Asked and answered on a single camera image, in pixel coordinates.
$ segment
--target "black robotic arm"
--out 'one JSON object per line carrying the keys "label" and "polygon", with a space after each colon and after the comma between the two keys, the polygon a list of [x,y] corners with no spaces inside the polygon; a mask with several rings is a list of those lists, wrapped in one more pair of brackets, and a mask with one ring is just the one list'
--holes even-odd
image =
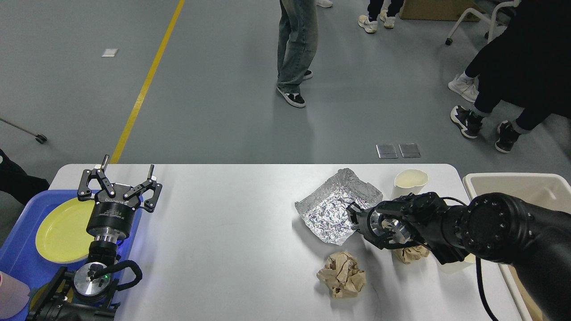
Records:
{"label": "black robotic arm", "polygon": [[469,254],[511,264],[550,320],[571,318],[571,215],[490,193],[449,206],[435,192],[347,211],[354,229],[378,248],[423,245],[441,264]]}

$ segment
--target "yellow floor line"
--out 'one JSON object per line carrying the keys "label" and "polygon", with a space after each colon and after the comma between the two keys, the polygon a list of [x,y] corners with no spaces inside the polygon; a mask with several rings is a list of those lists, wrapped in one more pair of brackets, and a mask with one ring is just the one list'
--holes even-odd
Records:
{"label": "yellow floor line", "polygon": [[119,138],[119,142],[117,146],[115,146],[115,151],[111,156],[110,163],[117,164],[119,162],[119,158],[121,158],[121,154],[123,153],[123,149],[125,148],[125,144],[131,134],[131,130],[133,125],[135,124],[135,120],[137,119],[137,115],[139,115],[139,110],[143,105],[143,101],[145,96],[147,95],[148,88],[151,86],[152,78],[155,76],[155,72],[157,67],[159,66],[160,59],[163,57],[164,49],[167,47],[168,39],[171,37],[172,30],[175,27],[176,20],[182,10],[182,6],[184,5],[184,0],[180,0],[178,5],[176,6],[176,10],[172,15],[171,22],[168,24],[167,31],[164,33],[163,40],[160,43],[159,50],[157,50],[155,59],[152,62],[151,68],[148,71],[147,78],[143,83],[143,87],[141,87],[141,91],[139,92],[139,96],[137,97],[137,101],[135,102],[135,106],[133,106],[133,110],[131,110],[131,115],[125,124],[125,128],[121,133],[121,137]]}

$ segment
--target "white table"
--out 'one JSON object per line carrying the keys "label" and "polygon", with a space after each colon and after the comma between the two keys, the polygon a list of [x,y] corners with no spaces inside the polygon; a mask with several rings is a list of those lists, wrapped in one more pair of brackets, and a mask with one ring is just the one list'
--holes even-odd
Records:
{"label": "white table", "polygon": [[[144,278],[116,320],[488,320],[474,266],[445,274],[432,255],[404,265],[359,234],[336,246],[311,233],[293,203],[345,167],[387,197],[396,174],[417,168],[430,177],[423,192],[469,202],[447,164],[158,164],[164,188],[155,212],[143,212],[130,255]],[[50,189],[76,189],[86,168],[93,164],[62,167]],[[106,174],[134,186],[147,172],[110,164]],[[332,299],[315,276],[341,250],[367,272],[354,299]],[[521,320],[498,265],[483,263],[492,311]]]}

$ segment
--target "crumpled brown paper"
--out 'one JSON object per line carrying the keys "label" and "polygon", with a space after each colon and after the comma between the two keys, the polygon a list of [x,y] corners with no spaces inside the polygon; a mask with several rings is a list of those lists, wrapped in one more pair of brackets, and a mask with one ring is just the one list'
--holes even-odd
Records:
{"label": "crumpled brown paper", "polygon": [[348,252],[331,254],[317,278],[331,289],[334,299],[356,297],[367,281],[365,271],[359,269],[357,259]]}
{"label": "crumpled brown paper", "polygon": [[428,254],[430,254],[430,251],[426,247],[418,245],[407,248],[398,248],[393,250],[393,254],[404,264],[410,264],[412,261],[420,260],[422,257],[426,258]]}

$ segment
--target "chair wheel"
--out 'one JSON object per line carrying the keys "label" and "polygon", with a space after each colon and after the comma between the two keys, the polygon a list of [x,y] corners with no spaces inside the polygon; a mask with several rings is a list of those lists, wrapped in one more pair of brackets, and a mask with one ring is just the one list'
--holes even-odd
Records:
{"label": "chair wheel", "polygon": [[38,135],[36,135],[36,141],[40,144],[43,144],[47,141],[47,137],[45,137],[42,134],[38,134]]}

